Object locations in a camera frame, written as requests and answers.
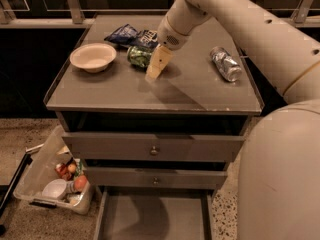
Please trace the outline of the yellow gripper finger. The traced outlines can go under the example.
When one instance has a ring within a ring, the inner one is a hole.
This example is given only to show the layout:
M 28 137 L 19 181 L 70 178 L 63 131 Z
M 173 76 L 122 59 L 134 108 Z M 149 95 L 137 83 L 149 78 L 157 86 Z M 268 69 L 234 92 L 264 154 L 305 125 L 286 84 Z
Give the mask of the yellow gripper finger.
M 148 82 L 155 81 L 171 61 L 172 57 L 173 55 L 171 50 L 163 45 L 158 45 L 151 55 L 145 79 Z

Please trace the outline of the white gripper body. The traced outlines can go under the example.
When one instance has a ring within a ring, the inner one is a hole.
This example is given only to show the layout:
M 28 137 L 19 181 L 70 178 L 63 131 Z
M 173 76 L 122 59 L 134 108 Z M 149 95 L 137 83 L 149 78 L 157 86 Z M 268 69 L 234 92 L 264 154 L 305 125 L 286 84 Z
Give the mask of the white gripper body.
M 170 50 L 181 49 L 189 39 L 191 22 L 166 15 L 157 30 L 158 43 Z

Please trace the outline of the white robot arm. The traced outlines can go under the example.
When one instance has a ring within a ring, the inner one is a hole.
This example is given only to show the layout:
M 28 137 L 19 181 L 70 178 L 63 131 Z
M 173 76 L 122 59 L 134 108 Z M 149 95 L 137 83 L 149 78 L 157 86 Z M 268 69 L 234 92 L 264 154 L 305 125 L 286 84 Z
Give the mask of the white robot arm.
M 158 27 L 155 79 L 215 17 L 286 101 L 251 130 L 238 176 L 238 240 L 320 240 L 320 43 L 250 0 L 176 0 Z

